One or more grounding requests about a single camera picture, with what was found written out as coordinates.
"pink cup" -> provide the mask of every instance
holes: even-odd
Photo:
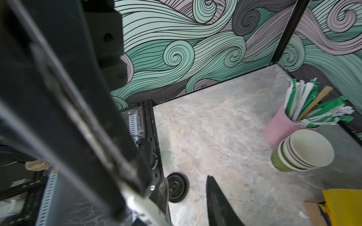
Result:
[[[295,124],[288,118],[284,112],[283,106],[281,106],[275,113],[274,117],[272,117],[265,126],[265,136],[272,144],[278,145],[282,142],[282,140],[300,129],[310,128],[305,128]]]

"wall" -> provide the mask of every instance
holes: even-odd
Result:
[[[362,112],[362,1],[312,1],[298,24],[281,63],[298,79],[317,77],[336,89],[326,100],[347,95]],[[347,126],[362,131],[362,116]]]
[[[295,0],[121,0],[126,86],[118,108],[162,103],[266,66]]]

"stack of paper cups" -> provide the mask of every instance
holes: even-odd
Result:
[[[273,166],[283,172],[316,169],[331,164],[333,159],[331,143],[321,134],[307,129],[288,136],[271,155]]]

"black metal pole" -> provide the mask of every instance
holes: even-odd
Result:
[[[298,0],[293,9],[292,15],[288,21],[287,26],[280,38],[277,49],[274,52],[273,58],[270,61],[270,64],[275,64],[282,57],[285,48],[287,47],[290,38],[292,37],[296,27],[299,24],[300,19],[302,18],[304,11],[307,9],[309,2],[311,0]]]

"gray marble tile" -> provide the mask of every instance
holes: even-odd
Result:
[[[280,172],[264,126],[281,106],[290,77],[277,65],[214,85],[153,108],[164,174],[184,173],[184,201],[170,203],[178,225],[208,225],[206,177],[212,175],[236,214],[251,225],[311,225],[303,201],[322,189],[361,188],[362,149],[339,126],[322,128],[336,160],[309,172]]]

